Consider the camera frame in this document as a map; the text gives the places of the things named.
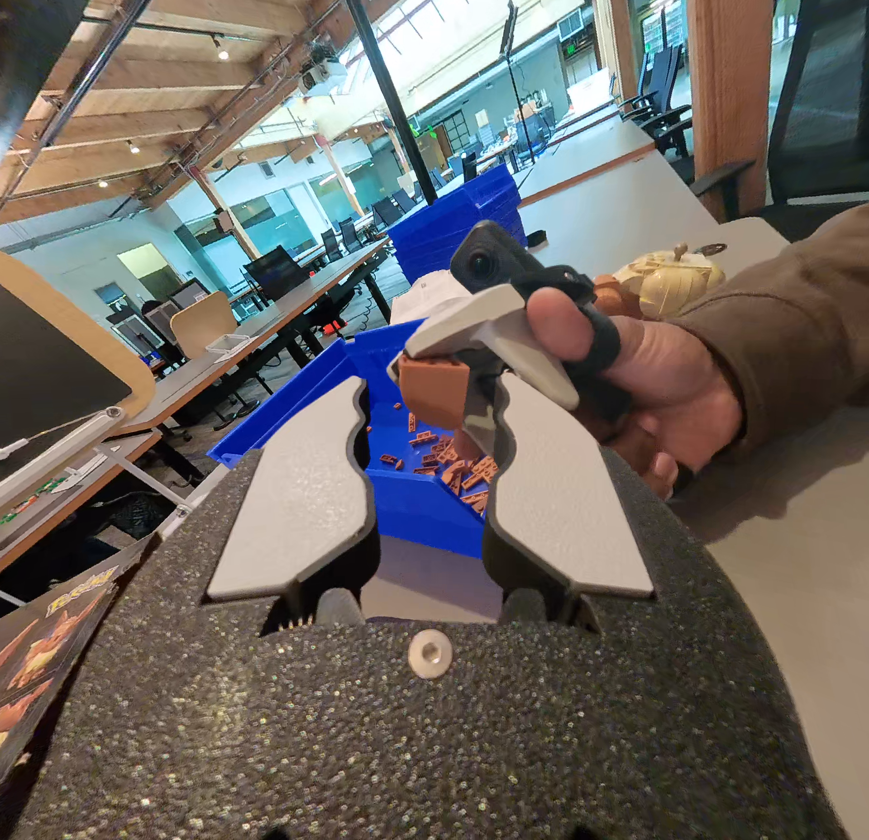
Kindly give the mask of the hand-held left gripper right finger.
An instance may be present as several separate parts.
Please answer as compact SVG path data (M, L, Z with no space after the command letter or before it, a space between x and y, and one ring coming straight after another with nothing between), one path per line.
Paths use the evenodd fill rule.
M650 598L654 586L597 441L515 375L496 385L487 524L574 592Z

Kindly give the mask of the brown four stud brick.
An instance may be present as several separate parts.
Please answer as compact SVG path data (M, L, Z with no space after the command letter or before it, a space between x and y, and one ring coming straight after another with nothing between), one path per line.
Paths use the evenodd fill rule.
M396 368L401 397L419 420L448 431L462 426L471 376L465 362L400 355Z

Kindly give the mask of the stack of blue bins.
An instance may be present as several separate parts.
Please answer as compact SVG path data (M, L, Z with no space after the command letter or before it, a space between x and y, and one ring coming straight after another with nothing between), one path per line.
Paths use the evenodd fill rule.
M449 268L451 259L477 223L491 220L527 247L518 206L520 193L513 174L500 164L469 183L422 204L387 229L396 259L409 284Z

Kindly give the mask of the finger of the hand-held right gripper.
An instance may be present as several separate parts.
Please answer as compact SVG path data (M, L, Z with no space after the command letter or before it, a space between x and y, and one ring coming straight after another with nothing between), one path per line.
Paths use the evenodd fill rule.
M532 360L537 353L526 302L512 285L473 294L429 317L407 340L405 354L420 360L484 349L509 366Z
M580 395L559 359L541 345L526 318L496 321L496 354L521 380L568 412Z

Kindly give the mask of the cream brick model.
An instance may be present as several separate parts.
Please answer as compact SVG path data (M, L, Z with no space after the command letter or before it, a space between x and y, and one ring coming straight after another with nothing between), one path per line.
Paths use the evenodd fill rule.
M614 272L622 289L637 297L641 315L663 321L726 281L725 273L686 242L673 249L656 250L636 258Z

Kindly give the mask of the person's right forearm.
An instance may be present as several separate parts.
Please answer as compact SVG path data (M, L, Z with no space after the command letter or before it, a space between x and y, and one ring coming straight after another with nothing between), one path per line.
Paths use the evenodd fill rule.
M867 407L867 252L809 243L736 276L676 324L711 347L749 425Z

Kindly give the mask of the black pole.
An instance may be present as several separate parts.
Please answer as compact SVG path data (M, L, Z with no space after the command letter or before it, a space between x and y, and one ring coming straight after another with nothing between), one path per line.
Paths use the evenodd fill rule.
M418 182L420 183L420 188L426 204L432 206L438 199L434 184L407 120L407 115L402 106L393 78L384 62L377 36L371 22L369 21L363 1L344 1L349 14L352 17L353 25L358 33L358 37L363 44L364 52L368 56L368 62L375 74L377 84L384 97L393 124L397 129L402 144L404 145L404 150L407 153L408 159L413 165L413 170Z

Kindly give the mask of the black computer monitor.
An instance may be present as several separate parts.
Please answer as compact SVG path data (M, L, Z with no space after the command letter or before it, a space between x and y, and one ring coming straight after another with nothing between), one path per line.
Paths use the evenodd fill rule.
M245 264L244 269L272 302L277 302L310 280L310 272L301 267L282 246Z

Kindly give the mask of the pile of brown bricks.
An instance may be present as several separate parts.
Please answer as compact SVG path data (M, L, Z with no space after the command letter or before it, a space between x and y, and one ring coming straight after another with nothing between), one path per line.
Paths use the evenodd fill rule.
M463 457L454 432L424 422L398 402L379 404L368 422L369 471L403 479L415 490L436 490L484 520L498 466L490 455Z

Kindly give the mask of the black office chair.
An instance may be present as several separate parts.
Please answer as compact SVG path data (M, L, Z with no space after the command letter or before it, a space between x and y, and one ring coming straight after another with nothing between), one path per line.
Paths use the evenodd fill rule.
M868 0L800 0L767 150L772 203L748 216L790 242L858 202L795 199L867 192Z

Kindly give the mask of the grey desk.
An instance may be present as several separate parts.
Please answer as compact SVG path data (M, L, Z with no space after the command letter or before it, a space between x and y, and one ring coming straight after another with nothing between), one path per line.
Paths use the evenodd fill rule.
M665 513L619 486L662 612L599 600L602 635L448 624L440 682L399 668L411 622L173 625L182 838L867 838L867 408Z

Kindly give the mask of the blue plastic bin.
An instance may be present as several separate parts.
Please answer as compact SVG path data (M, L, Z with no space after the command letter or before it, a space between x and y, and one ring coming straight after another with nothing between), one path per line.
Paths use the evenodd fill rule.
M387 366L402 350L422 320L380 327L352 341L331 344L308 366L279 388L264 404L215 444L208 455L234 468L250 450L259 449L296 413L312 405L346 378L358 376L368 388L370 462L367 472L375 489L378 526L382 535L454 552L479 560L486 515L477 513L465 497L487 490L485 481L458 495L440 475L420 472L431 444L412 444L420 432L448 432L417 420L408 425L409 411L401 402Z

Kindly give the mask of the wooden pillar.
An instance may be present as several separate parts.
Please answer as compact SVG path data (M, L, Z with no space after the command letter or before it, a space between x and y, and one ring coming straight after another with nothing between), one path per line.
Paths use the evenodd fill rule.
M766 155L776 0L687 0L696 175L751 161L740 213L766 205Z

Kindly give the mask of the printed cardboard box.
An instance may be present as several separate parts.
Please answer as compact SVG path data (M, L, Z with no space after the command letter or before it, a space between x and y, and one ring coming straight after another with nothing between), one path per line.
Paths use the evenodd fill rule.
M2 618L1 782L76 667L122 578L160 543L153 532Z

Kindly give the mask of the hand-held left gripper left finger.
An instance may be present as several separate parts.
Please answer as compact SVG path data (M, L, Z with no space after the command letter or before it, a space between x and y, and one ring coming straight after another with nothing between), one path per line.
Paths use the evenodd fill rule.
M367 383L350 376L270 437L207 586L210 601L315 604L336 588L361 599L378 568L367 425Z

